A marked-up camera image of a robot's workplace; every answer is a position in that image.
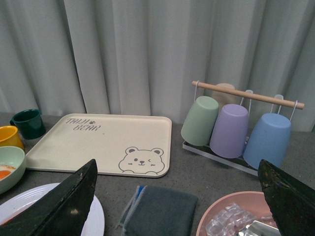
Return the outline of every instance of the clear plastic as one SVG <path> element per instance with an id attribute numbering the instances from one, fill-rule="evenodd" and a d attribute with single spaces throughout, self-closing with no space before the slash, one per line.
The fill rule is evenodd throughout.
<path id="1" fill-rule="evenodd" d="M 262 216 L 260 219 L 258 219 L 258 221 L 272 227 L 277 227 L 277 224 L 273 219 L 272 215 Z"/>
<path id="2" fill-rule="evenodd" d="M 255 215 L 233 203 L 221 210 L 206 225 L 207 236 L 234 236 L 256 219 Z"/>

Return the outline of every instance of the gray countertop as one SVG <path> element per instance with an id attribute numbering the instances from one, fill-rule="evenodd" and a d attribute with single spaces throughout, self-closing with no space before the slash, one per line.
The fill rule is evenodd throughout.
<path id="1" fill-rule="evenodd" d="M 9 125 L 12 114 L 0 113 L 0 126 Z M 47 130 L 61 117 L 43 116 Z M 207 208 L 217 199 L 234 192 L 261 191 L 257 177 L 218 163 L 182 148 L 180 124 L 172 124 L 170 167 L 160 178 L 98 175 L 95 195 L 105 215 L 106 236 L 120 236 L 121 228 L 115 225 L 138 185 L 156 185 L 194 194 L 198 197 L 191 236 L 196 235 L 199 221 Z M 22 140 L 25 152 L 38 141 Z M 315 133 L 292 132 L 290 145 L 282 169 L 315 189 Z M 0 195 L 0 204 L 31 188 L 62 182 L 70 173 L 26 170 L 22 179 Z"/>

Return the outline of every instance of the yellow mug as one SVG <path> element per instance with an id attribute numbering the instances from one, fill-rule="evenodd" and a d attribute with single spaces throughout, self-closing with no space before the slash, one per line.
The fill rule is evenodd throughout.
<path id="1" fill-rule="evenodd" d="M 16 146 L 24 150 L 17 127 L 11 125 L 0 127 L 0 147 L 2 146 Z"/>

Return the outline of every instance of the rack base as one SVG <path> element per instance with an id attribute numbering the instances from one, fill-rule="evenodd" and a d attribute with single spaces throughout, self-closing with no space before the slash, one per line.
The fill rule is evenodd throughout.
<path id="1" fill-rule="evenodd" d="M 243 159 L 243 156 L 237 157 L 237 158 L 223 158 L 218 155 L 216 155 L 208 145 L 205 146 L 194 146 L 186 141 L 183 142 L 183 149 L 186 149 L 188 151 L 194 152 L 196 154 L 208 157 L 212 160 L 215 160 L 217 162 L 223 163 L 225 165 L 228 165 L 230 167 L 236 168 L 238 170 L 247 172 L 249 174 L 252 174 L 254 176 L 258 176 L 257 170 L 253 167 L 251 167 L 247 162 Z"/>

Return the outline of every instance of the cream tray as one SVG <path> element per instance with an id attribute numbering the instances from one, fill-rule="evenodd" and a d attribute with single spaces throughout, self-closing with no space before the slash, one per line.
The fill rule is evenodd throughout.
<path id="1" fill-rule="evenodd" d="M 70 114 L 26 154 L 27 168 L 74 172 L 91 159 L 105 175 L 160 177 L 170 163 L 165 117 Z"/>

